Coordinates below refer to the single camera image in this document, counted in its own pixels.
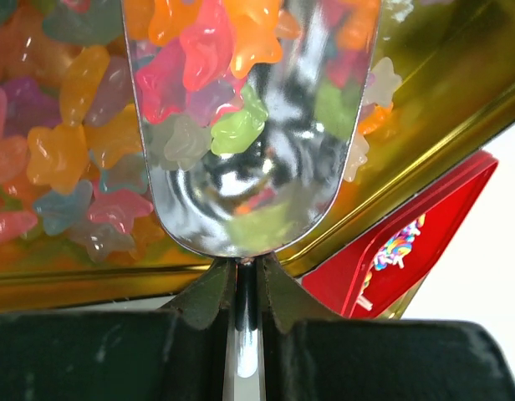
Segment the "silver metal scoop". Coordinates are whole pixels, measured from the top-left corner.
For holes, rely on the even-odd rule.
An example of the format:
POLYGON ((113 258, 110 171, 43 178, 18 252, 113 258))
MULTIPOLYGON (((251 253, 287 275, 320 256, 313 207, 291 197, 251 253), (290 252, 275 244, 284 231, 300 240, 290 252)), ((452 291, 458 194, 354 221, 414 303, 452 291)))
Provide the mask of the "silver metal scoop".
POLYGON ((212 264, 168 309, 166 400, 272 400, 273 350, 331 320, 278 251, 329 213, 370 81, 379 1, 122 4, 155 213, 212 264))

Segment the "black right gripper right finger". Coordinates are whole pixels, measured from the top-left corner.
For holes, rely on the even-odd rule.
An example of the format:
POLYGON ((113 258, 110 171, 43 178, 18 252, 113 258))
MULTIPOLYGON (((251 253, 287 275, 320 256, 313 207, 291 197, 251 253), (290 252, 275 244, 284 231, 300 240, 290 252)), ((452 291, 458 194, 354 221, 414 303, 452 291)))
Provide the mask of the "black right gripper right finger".
POLYGON ((355 320, 256 261, 269 400, 515 400, 502 351, 463 321, 355 320))

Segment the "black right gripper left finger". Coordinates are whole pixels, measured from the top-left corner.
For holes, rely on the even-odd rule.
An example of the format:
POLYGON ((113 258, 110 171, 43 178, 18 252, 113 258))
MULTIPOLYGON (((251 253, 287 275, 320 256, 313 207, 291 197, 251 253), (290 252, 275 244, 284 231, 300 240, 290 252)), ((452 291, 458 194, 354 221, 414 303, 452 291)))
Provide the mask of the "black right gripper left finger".
POLYGON ((0 400, 221 400, 232 263, 164 307, 0 314, 0 400))

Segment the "gold tin of gummy candies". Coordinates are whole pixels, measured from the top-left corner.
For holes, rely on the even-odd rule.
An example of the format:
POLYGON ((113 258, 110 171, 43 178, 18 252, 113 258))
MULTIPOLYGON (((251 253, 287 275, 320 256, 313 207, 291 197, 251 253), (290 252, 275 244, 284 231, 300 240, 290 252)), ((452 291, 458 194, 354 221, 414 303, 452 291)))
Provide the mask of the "gold tin of gummy candies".
MULTIPOLYGON (((125 1, 0 1, 0 310, 176 292, 210 257, 155 213, 125 1)), ((379 1, 338 196, 278 251, 303 278, 515 116, 515 1, 379 1)))

